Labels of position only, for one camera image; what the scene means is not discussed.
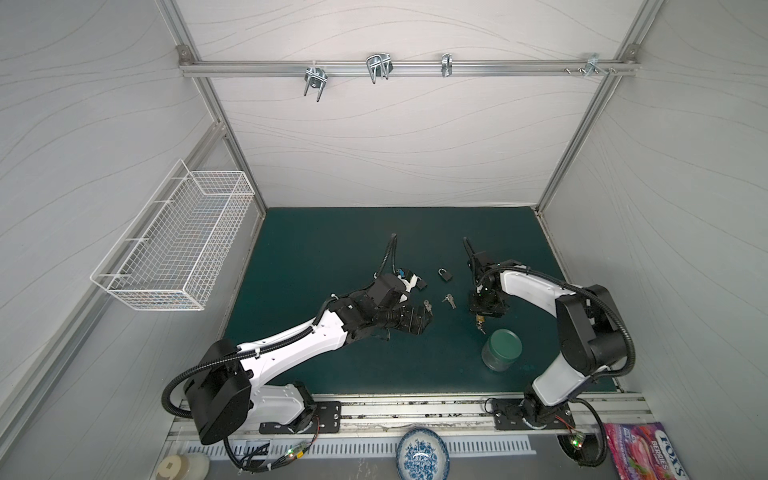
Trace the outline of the brass padlock with keys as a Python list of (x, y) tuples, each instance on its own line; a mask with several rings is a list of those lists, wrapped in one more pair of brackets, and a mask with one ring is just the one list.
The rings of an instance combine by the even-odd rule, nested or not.
[(479, 315), (477, 315), (477, 316), (476, 316), (476, 318), (475, 318), (475, 324), (476, 324), (476, 328), (477, 328), (477, 329), (478, 329), (478, 330), (479, 330), (481, 333), (483, 333), (483, 334), (486, 334), (486, 332), (485, 332), (485, 330), (484, 330), (484, 323), (485, 323), (485, 319), (484, 319), (484, 317), (483, 317), (483, 316), (479, 316)]

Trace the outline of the dark grey padlock with keys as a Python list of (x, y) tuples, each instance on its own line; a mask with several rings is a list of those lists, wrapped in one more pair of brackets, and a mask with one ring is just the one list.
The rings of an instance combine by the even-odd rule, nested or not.
[(440, 278), (445, 282), (450, 282), (453, 278), (453, 275), (445, 268), (439, 268), (437, 270), (437, 273), (440, 276)]

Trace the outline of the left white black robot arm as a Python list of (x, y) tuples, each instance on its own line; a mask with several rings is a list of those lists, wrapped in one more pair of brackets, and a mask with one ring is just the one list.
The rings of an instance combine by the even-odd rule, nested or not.
[(212, 344), (197, 365), (164, 387), (163, 409), (192, 420), (204, 445), (226, 439), (247, 421), (304, 429), (317, 403), (303, 384), (274, 386), (275, 377), (382, 331), (421, 335), (432, 321), (429, 307), (410, 301), (412, 291), (425, 283), (397, 267), (396, 248), (392, 235), (372, 281), (346, 295), (328, 296), (306, 322), (262, 340)]

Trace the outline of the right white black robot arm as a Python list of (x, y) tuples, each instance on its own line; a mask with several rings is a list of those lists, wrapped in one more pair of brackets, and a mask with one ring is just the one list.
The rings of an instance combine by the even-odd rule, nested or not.
[(463, 246), (473, 277), (469, 311), (477, 322), (506, 314), (508, 297), (524, 300), (556, 320), (559, 354), (526, 388), (510, 418), (542, 429), (589, 384), (632, 372), (636, 347), (607, 288), (573, 285), (514, 260), (495, 262), (475, 250), (467, 237)]

